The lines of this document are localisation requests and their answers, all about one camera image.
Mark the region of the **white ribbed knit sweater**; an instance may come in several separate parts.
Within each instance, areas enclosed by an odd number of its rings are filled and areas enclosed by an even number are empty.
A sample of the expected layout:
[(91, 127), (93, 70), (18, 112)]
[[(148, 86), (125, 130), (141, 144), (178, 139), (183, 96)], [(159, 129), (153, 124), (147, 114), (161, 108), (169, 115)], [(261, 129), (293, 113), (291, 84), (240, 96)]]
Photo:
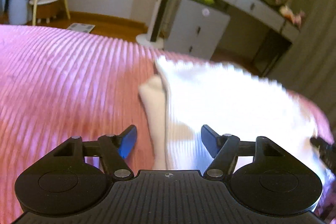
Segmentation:
[(323, 113), (275, 80), (231, 64), (156, 59), (157, 74), (139, 86), (154, 145), (154, 169), (205, 171), (212, 161), (201, 128), (242, 141), (265, 136), (320, 178), (327, 170), (310, 138), (332, 141)]

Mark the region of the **grey vanity dresser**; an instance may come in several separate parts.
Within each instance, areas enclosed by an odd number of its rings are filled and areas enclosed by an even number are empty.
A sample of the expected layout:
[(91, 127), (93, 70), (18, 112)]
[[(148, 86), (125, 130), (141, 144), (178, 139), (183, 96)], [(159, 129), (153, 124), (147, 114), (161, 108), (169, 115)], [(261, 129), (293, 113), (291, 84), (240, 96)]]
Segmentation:
[(261, 0), (215, 1), (231, 17), (219, 46), (269, 75), (300, 30)]

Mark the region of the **pink plush toy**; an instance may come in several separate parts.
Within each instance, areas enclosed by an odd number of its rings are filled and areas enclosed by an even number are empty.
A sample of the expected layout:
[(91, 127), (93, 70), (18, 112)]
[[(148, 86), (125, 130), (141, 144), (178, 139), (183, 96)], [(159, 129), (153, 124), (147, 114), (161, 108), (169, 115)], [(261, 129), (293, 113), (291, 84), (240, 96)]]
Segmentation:
[(303, 20), (306, 17), (306, 14), (303, 11), (295, 14), (288, 6), (281, 6), (279, 13), (297, 28), (301, 28)]

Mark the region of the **pink ribbed bedspread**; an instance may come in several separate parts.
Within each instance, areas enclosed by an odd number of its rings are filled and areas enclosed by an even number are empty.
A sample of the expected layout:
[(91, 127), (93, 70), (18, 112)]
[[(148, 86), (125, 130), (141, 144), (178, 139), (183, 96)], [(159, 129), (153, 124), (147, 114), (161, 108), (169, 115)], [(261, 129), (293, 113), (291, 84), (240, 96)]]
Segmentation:
[[(95, 140), (135, 125), (127, 160), (134, 172), (154, 169), (154, 145), (139, 86), (155, 61), (207, 63), (104, 36), (50, 27), (1, 26), (1, 223), (21, 215), (14, 183), (30, 165), (72, 136)], [(325, 188), (317, 211), (335, 203)]]

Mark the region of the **grey bedside cabinet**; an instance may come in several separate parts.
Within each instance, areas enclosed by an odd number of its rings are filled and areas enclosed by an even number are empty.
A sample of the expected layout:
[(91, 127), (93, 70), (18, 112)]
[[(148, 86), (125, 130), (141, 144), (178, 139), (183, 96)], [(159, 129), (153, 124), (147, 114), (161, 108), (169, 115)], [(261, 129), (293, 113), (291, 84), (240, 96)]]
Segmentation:
[(164, 50), (209, 60), (230, 19), (225, 12), (196, 0), (179, 0)]

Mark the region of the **white bathroom scale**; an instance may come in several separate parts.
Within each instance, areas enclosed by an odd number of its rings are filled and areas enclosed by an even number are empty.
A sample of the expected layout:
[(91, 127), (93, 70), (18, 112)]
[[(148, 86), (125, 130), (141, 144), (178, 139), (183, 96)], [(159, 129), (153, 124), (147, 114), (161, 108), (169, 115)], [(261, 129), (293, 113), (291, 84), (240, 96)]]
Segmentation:
[(67, 27), (67, 30), (89, 34), (94, 28), (95, 28), (95, 25), (93, 24), (72, 23), (71, 25)]

